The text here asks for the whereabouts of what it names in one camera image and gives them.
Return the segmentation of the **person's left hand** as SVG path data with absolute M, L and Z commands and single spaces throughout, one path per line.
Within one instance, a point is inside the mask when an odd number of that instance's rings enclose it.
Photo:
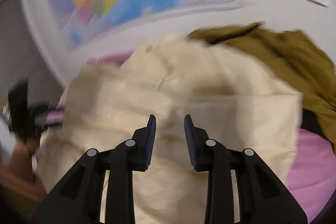
M 27 141 L 15 138 L 11 159 L 1 164 L 1 185 L 33 201 L 42 201 L 46 190 L 33 171 L 33 156 L 40 147 L 40 137 Z

